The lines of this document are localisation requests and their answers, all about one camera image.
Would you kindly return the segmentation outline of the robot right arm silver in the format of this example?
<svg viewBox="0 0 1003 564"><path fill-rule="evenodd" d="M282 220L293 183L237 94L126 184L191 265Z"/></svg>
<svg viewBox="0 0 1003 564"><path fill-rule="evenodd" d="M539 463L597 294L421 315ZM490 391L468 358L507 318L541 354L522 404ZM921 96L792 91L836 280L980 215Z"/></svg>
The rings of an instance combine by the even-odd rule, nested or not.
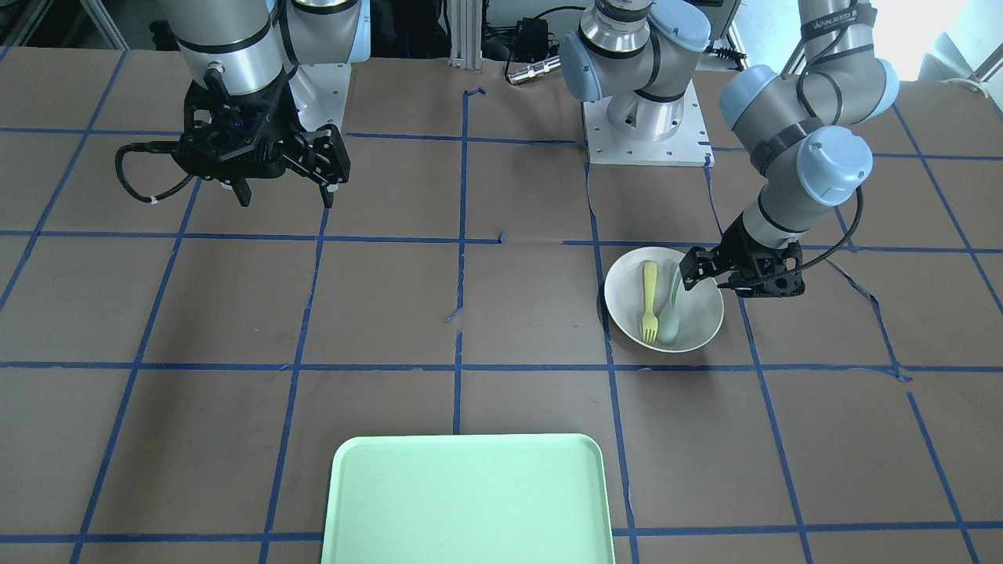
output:
<svg viewBox="0 0 1003 564"><path fill-rule="evenodd" d="M251 203L251 179L285 172L324 207L349 178L339 126L352 64L371 53L368 1L164 1L190 69L173 160Z"/></svg>

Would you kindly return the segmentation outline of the robot left arm silver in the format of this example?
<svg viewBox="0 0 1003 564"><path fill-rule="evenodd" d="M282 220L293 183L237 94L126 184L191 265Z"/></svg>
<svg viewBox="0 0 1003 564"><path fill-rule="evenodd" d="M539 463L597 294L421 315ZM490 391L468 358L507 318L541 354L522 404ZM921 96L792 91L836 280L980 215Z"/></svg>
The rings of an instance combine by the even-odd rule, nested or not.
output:
<svg viewBox="0 0 1003 564"><path fill-rule="evenodd" d="M850 131L893 105L900 80L874 54L877 10L867 1L802 1L799 76L766 65L731 78L718 99L724 121L764 178L756 199L712 249L691 248L679 267L690 290L727 274L743 298L799 296L805 290L799 240L841 206L873 171L873 151ZM563 79L583 103L609 99L620 130L656 140L676 117L697 61L712 43L706 15L685 1L596 1L559 44Z"/></svg>

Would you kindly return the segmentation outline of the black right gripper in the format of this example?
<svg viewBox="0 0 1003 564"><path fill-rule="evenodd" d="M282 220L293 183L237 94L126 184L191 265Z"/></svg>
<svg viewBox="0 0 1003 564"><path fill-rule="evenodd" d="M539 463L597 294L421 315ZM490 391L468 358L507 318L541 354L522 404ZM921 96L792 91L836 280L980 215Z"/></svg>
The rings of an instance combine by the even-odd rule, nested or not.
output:
<svg viewBox="0 0 1003 564"><path fill-rule="evenodd" d="M351 160L337 126L302 128L289 78L279 74L264 89L229 92L221 69L191 82L183 133L172 151L187 173L228 183L241 207L250 206L249 179L276 179L290 170L319 186L324 208L333 208Z"/></svg>

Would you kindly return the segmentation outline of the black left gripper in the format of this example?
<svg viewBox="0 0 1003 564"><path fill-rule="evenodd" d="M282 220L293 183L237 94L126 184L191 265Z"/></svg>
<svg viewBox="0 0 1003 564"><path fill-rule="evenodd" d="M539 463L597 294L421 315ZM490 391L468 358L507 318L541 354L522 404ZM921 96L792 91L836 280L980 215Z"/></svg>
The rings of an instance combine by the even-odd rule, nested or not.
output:
<svg viewBox="0 0 1003 564"><path fill-rule="evenodd" d="M719 245L711 250L692 247L689 258L679 264L686 291L702 280L727 273L730 278L717 288L735 291L741 298L788 298L805 293L805 282L798 270L802 267L799 243L782 244L780 249L764 246L748 234L743 215L732 222Z"/></svg>

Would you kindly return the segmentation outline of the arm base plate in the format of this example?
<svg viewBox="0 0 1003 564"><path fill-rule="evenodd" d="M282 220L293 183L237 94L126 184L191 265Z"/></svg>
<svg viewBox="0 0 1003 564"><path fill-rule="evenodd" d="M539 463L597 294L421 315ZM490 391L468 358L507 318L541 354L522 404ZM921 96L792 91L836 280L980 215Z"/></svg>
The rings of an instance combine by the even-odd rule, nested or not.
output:
<svg viewBox="0 0 1003 564"><path fill-rule="evenodd" d="M288 74L291 96L305 131L319 131L326 125L342 127L351 74L352 65L348 62L291 68Z"/></svg>
<svg viewBox="0 0 1003 564"><path fill-rule="evenodd" d="M581 105L593 165L712 167L712 143L693 82L681 99L655 103L636 92Z"/></svg>

